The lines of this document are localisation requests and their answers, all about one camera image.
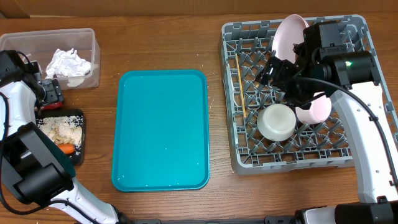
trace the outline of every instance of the clear plastic bin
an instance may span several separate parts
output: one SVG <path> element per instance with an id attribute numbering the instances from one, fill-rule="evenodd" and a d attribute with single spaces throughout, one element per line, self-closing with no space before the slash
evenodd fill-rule
<path id="1" fill-rule="evenodd" d="M 45 69 L 57 49 L 64 51 L 74 48 L 79 57 L 91 62 L 91 71 L 83 77 L 56 78 L 63 90 L 71 88 L 90 88 L 100 84 L 100 47 L 95 39 L 93 29 L 43 30 L 4 34 L 0 37 L 1 50 L 19 50 L 30 61 L 37 61 L 42 69 L 42 78 L 47 74 Z M 84 81 L 69 87 L 69 80 L 82 78 Z"/>

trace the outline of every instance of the black container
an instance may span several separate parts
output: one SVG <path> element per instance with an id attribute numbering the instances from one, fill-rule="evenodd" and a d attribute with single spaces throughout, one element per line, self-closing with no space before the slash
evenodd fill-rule
<path id="1" fill-rule="evenodd" d="M 70 109 L 70 110 L 42 110 L 40 114 L 36 114 L 36 124 L 44 118 L 56 118 L 61 116 L 82 116 L 83 122 L 77 125 L 81 127 L 81 144 L 79 148 L 75 149 L 73 154 L 67 154 L 74 166 L 81 165 L 85 158 L 85 136 L 86 136 L 86 118 L 81 109 Z"/>

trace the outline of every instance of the plastic crate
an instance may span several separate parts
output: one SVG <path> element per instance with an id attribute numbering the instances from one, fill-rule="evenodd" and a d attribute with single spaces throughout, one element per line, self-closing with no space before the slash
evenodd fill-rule
<path id="1" fill-rule="evenodd" d="M 377 63 L 382 77 L 387 118 L 398 143 L 397 115 L 381 72 L 368 25 L 359 15 L 305 18 L 309 25 L 336 20 L 341 38 L 349 52 L 368 50 Z M 256 75 L 272 55 L 272 41 L 282 19 L 271 21 L 230 22 L 221 30 L 220 65 L 224 84 L 228 136 L 232 168 L 237 174 L 287 172 L 310 167 L 353 166 L 341 121 L 336 113 L 323 123 L 307 125 L 299 121 L 294 134 L 286 141 L 271 142 L 257 129 L 258 112 L 274 103 L 285 103 L 284 93 L 270 86 L 254 83 Z M 240 103 L 235 53 L 239 55 L 245 97 L 246 119 Z"/>
<path id="2" fill-rule="evenodd" d="M 95 39 L 93 29 L 43 30 L 4 34 L 0 37 L 1 50 L 19 50 L 26 54 L 31 62 L 37 61 L 42 69 L 42 78 L 46 77 L 45 69 L 57 49 L 74 48 L 80 58 L 91 62 L 91 70 L 82 77 L 60 77 L 61 89 L 91 88 L 100 84 L 100 47 Z M 76 87 L 68 86 L 70 80 L 79 80 Z"/>

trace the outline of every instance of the dish rack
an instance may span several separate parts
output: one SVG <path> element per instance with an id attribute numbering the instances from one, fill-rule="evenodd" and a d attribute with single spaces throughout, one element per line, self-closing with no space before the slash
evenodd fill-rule
<path id="1" fill-rule="evenodd" d="M 359 15 L 305 18 L 309 25 L 335 20 L 348 52 L 367 50 L 376 60 L 382 78 L 385 112 L 398 143 L 397 115 L 389 95 L 379 60 L 365 19 Z M 284 92 L 254 83 L 256 75 L 273 54 L 272 41 L 282 19 L 229 22 L 221 29 L 220 65 L 224 84 L 231 164 L 237 174 L 287 172 L 310 167 L 353 166 L 353 158 L 338 115 L 320 124 L 297 122 L 294 134 L 286 141 L 272 142 L 262 137 L 256 119 L 258 113 L 274 103 L 288 103 Z M 247 117 L 243 118 L 235 54 L 239 56 L 242 88 Z"/>

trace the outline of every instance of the carrot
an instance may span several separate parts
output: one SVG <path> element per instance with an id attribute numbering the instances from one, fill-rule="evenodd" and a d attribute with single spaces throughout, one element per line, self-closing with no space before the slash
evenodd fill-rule
<path id="1" fill-rule="evenodd" d="M 75 152 L 75 147 L 72 144 L 59 144 L 57 145 L 63 153 L 65 154 L 71 154 L 73 152 Z"/>

